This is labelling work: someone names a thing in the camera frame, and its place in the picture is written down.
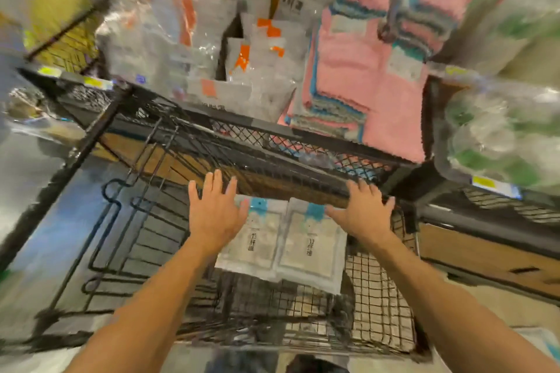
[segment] package in cart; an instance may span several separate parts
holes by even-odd
[[[347,235],[326,216],[325,206],[291,198],[283,228],[286,237],[274,260],[278,276],[340,294]]]
[[[273,269],[281,223],[286,213],[286,200],[273,200],[237,195],[235,203],[250,200],[247,221],[241,231],[218,255],[215,267],[278,282]]]

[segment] yellow price label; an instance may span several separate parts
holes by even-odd
[[[465,68],[456,67],[454,65],[447,65],[445,67],[445,73],[449,75],[462,75],[466,74],[467,70]]]
[[[52,68],[52,67],[40,67],[37,70],[37,73],[39,73],[40,75],[44,75],[46,77],[54,77],[58,79],[62,75],[62,70],[58,68]]]
[[[472,183],[473,184],[478,184],[480,186],[484,186],[490,189],[495,189],[496,188],[496,184],[494,183],[494,180],[491,179],[487,179],[486,177],[476,177],[474,176],[472,178]]]
[[[94,79],[93,77],[84,77],[83,83],[88,87],[95,89],[110,90],[113,88],[113,83],[107,80]]]

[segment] black metal frame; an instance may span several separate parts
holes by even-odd
[[[267,188],[260,182],[261,179],[258,179],[258,177],[270,177],[275,178],[279,182],[289,183],[290,186],[296,186],[298,189],[297,195],[300,195],[302,192],[308,192],[308,194],[303,196],[308,200],[318,203],[330,202],[335,205],[344,204],[344,200],[347,198],[347,190],[344,185],[346,179],[355,178],[358,175],[356,171],[361,171],[360,168],[363,168],[364,165],[371,166],[372,171],[377,173],[373,178],[380,186],[391,181],[391,178],[393,182],[398,182],[400,178],[404,177],[407,172],[415,167],[407,161],[390,157],[372,148],[354,143],[325,138],[313,133],[296,132],[288,127],[256,122],[253,119],[215,111],[210,108],[181,108],[175,103],[160,98],[141,87],[119,84],[114,86],[112,92],[99,92],[80,86],[80,83],[83,84],[83,77],[79,75],[63,73],[60,78],[55,79],[41,76],[37,73],[37,69],[37,66],[28,65],[22,68],[20,73],[34,85],[43,89],[58,109],[67,117],[76,120],[82,127],[86,127],[87,132],[85,138],[77,145],[78,150],[72,151],[69,157],[73,162],[67,162],[61,172],[57,172],[55,175],[58,178],[62,174],[62,179],[53,180],[41,192],[42,194],[45,193],[48,197],[41,198],[30,211],[27,211],[22,216],[18,222],[17,235],[25,237],[33,232],[96,143],[101,143],[109,153],[124,163],[128,167],[129,172],[126,178],[115,178],[103,187],[102,195],[108,201],[108,204],[94,225],[82,250],[76,257],[74,265],[60,286],[59,292],[53,299],[51,306],[38,314],[38,323],[33,337],[25,343],[12,343],[24,344],[28,351],[73,346],[85,342],[91,334],[89,331],[82,330],[75,334],[52,335],[48,332],[48,329],[57,321],[69,316],[112,312],[114,308],[101,310],[90,308],[92,299],[95,296],[114,296],[116,298],[129,296],[130,292],[117,292],[111,289],[111,286],[115,284],[119,286],[123,284],[133,287],[140,286],[150,275],[127,271],[124,268],[125,263],[132,260],[153,264],[157,268],[158,265],[165,261],[164,259],[160,259],[158,262],[148,261],[145,258],[138,259],[137,256],[133,255],[135,249],[141,248],[148,252],[156,250],[158,256],[162,254],[171,256],[188,237],[188,218],[178,215],[176,211],[171,210],[165,204],[159,203],[158,200],[146,194],[148,189],[151,189],[151,191],[155,189],[159,194],[158,197],[164,195],[166,195],[165,197],[171,197],[177,201],[175,203],[182,204],[183,209],[186,212],[188,211],[188,200],[173,195],[173,192],[184,193],[184,188],[172,183],[173,180],[161,177],[159,173],[157,174],[166,156],[170,156],[178,163],[177,165],[181,166],[181,168],[186,168],[187,170],[185,171],[190,171],[199,178],[203,177],[203,174],[209,169],[216,167],[222,168],[226,179],[235,173],[238,178],[242,178],[240,180],[240,191],[246,194],[262,197],[276,196],[277,189],[271,190],[270,186]],[[76,92],[82,92],[80,98],[72,97]],[[92,92],[95,97],[99,96],[100,93],[104,94],[102,102],[106,106],[102,107],[101,114],[88,109],[91,106],[87,103],[89,101],[84,101],[83,92],[85,92],[86,96],[90,96],[88,92]],[[229,127],[227,135],[224,135],[224,126]],[[104,143],[102,134],[107,131],[119,131],[128,136],[142,136],[144,141],[142,151],[134,160],[125,159],[125,157],[119,155],[118,149],[111,148],[110,145]],[[239,133],[241,131],[244,132],[240,135],[235,135],[236,132]],[[246,134],[248,131],[250,131],[250,136],[257,136],[252,144],[247,143],[248,139],[243,141],[244,133]],[[283,151],[279,150],[277,146],[266,144],[267,141],[270,142],[271,136],[283,138],[285,142],[289,141],[292,145],[310,145],[315,150],[321,148],[325,153],[331,155],[340,155],[340,151],[344,150],[347,156],[352,155],[356,159],[352,159],[348,163],[348,169],[350,170],[346,173],[342,172],[342,170],[329,170],[302,164],[297,157],[290,156],[289,151],[285,150],[286,148]],[[158,156],[160,156],[157,161],[157,167],[152,172],[145,172],[144,167],[154,154],[159,154]],[[187,179],[184,173],[178,171],[177,168],[172,168],[172,170],[176,177],[182,176],[183,179]],[[140,193],[139,197],[130,201],[133,212],[139,216],[144,215],[144,218],[142,226],[133,231],[136,233],[136,237],[132,241],[125,242],[124,235],[128,233],[127,228],[134,221],[133,216],[135,214],[128,220],[126,228],[117,230],[113,229],[113,225],[123,206],[123,202],[119,200],[118,196],[120,191],[125,187],[131,188],[133,186],[144,186],[144,191]],[[395,232],[399,233],[399,236],[411,245],[411,248],[415,248],[416,238],[411,234],[417,229],[414,209],[412,205],[407,204],[405,201],[401,201],[400,205],[402,209],[397,210],[394,217]],[[169,220],[169,215],[175,216],[173,221]],[[154,228],[145,227],[144,222],[148,221],[148,219],[150,221],[162,221],[167,227],[170,226],[178,231],[177,235],[171,237],[163,235],[161,230],[158,231]],[[116,241],[112,240],[112,236],[115,236],[115,233],[119,234]],[[144,241],[139,240],[142,233],[148,233],[152,237],[158,235],[158,239],[161,238],[170,244],[172,248],[162,249],[147,245]],[[57,308],[57,302],[72,278],[73,271],[85,256],[94,238],[99,238],[99,241],[88,266],[96,275],[89,279],[82,287],[82,291],[88,295],[86,306],[80,312],[69,313],[60,311]],[[129,246],[125,248],[125,257],[120,260],[119,268],[115,269],[112,264],[113,258],[123,245]],[[100,254],[105,251],[105,248],[108,248],[111,255],[103,263],[103,257],[101,256],[100,258]],[[10,248],[10,251],[12,251],[11,258],[15,255],[17,249],[17,247]],[[429,357],[424,334],[413,320],[410,309],[404,308],[405,301],[399,296],[398,291],[394,288],[386,273],[382,271],[374,259],[370,259],[365,254],[355,252],[351,255],[349,254],[349,256],[352,258],[348,258],[346,270],[349,276],[354,278],[353,280],[356,280],[356,277],[358,277],[357,280],[358,282],[360,281],[360,276],[353,276],[354,273],[352,273],[355,270],[352,265],[355,265],[355,263],[358,266],[363,265],[361,269],[375,269],[375,273],[372,270],[369,274],[375,274],[375,277],[379,277],[380,288],[375,291],[370,289],[369,292],[378,292],[380,301],[383,301],[384,298],[387,301],[393,299],[396,301],[396,306],[389,302],[386,304],[381,302],[378,306],[381,314],[388,314],[389,318],[388,329],[381,324],[382,330],[378,336],[379,341],[373,338],[374,335],[370,331],[369,326],[367,330],[362,330],[361,326],[359,326],[358,330],[352,329],[349,331],[350,333],[357,334],[350,344],[341,343],[340,339],[332,332],[330,334],[325,332],[325,336],[319,336],[317,332],[304,332],[303,329],[298,329],[292,330],[284,336],[284,340],[273,345],[273,342],[263,338],[263,334],[268,330],[267,328],[273,325],[276,325],[275,327],[284,325],[285,327],[286,324],[307,324],[315,325],[315,327],[324,326],[325,330],[327,328],[332,330],[332,322],[336,321],[336,319],[333,319],[332,314],[325,311],[325,308],[333,303],[333,298],[328,295],[316,295],[310,287],[298,288],[298,285],[284,284],[272,289],[265,286],[267,291],[271,292],[271,295],[276,295],[275,298],[278,300],[278,303],[284,301],[282,302],[283,306],[275,306],[275,314],[270,312],[270,307],[272,307],[271,300],[268,303],[268,311],[265,310],[265,312],[262,306],[260,307],[260,312],[255,310],[255,307],[251,309],[246,306],[245,308],[236,308],[234,291],[242,289],[240,283],[248,276],[238,278],[231,273],[218,274],[216,271],[208,271],[206,273],[206,282],[197,288],[200,294],[193,298],[189,308],[191,314],[193,312],[204,314],[205,321],[185,323],[184,327],[179,330],[179,336],[189,341],[195,339],[200,343],[214,342],[235,345],[258,342],[259,348],[277,348],[281,345],[289,345],[298,351],[356,352],[364,355],[386,354],[424,357],[424,359]],[[249,288],[244,299],[246,299],[247,295],[253,295],[255,292],[258,293],[263,283],[266,282],[251,279],[248,283]],[[296,304],[297,298],[308,297],[311,298],[311,303],[316,305],[316,312],[298,311],[293,305],[290,305]],[[391,313],[394,314],[397,323],[392,323],[392,320],[390,320]],[[397,338],[393,335],[394,329],[392,328],[398,327],[401,330],[401,327],[403,327],[402,321],[410,321],[410,333],[413,337],[412,339],[414,339],[414,341],[408,342],[407,345],[410,347],[407,347],[408,349],[403,349],[405,348],[405,341],[401,341],[400,337],[395,341]],[[248,335],[246,339],[240,340],[239,333],[241,329],[244,330],[244,334]]]

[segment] blue sticker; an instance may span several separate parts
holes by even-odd
[[[251,198],[249,212],[256,212],[258,215],[266,215],[268,210],[268,201],[265,198]]]
[[[305,216],[321,221],[325,216],[325,206],[310,202],[307,207],[307,211],[305,212]]]

